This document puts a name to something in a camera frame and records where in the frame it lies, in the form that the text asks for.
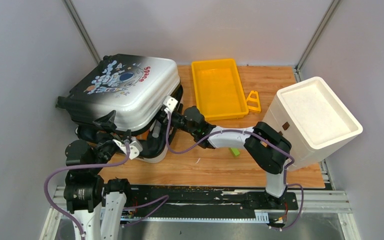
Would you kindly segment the black white space suitcase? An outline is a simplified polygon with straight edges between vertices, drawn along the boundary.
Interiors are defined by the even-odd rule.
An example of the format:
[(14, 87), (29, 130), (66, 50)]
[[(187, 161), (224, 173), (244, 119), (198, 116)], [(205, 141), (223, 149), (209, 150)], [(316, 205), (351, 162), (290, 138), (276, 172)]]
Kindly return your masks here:
[[(138, 159), (161, 162), (166, 154), (166, 130), (160, 112), (166, 96), (182, 101), (183, 87), (177, 63), (169, 58), (115, 54), (105, 56), (56, 107), (77, 124), (79, 139), (92, 144), (122, 138), (128, 131), (142, 145)], [(116, 111), (115, 132), (97, 128), (93, 121)]]

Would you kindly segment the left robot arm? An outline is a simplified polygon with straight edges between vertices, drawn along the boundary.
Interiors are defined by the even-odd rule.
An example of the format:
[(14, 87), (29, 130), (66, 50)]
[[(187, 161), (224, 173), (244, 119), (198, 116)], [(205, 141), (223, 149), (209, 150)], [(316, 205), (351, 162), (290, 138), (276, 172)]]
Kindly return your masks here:
[(141, 146), (128, 131), (123, 137), (111, 136), (96, 147), (79, 139), (65, 149), (66, 165), (64, 199), (73, 224), (79, 231), (77, 240), (115, 240), (120, 230), (123, 207), (133, 201), (127, 179), (111, 179), (104, 183), (99, 171), (109, 167), (115, 153), (124, 152), (122, 164), (137, 157)]

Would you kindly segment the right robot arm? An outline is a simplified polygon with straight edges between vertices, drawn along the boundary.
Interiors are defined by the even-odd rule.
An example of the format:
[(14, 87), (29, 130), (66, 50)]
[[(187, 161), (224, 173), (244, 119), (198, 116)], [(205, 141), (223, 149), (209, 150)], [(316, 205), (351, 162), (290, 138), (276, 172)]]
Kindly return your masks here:
[(292, 160), (292, 144), (283, 135), (263, 121), (246, 128), (225, 128), (210, 124), (196, 106), (189, 107), (184, 114), (163, 106), (167, 116), (165, 138), (175, 128), (190, 134), (194, 144), (181, 151), (175, 151), (167, 142), (167, 148), (174, 154), (184, 154), (195, 147), (203, 149), (245, 149), (257, 165), (266, 172), (266, 204), (278, 209), (286, 201), (285, 191), (288, 160)]

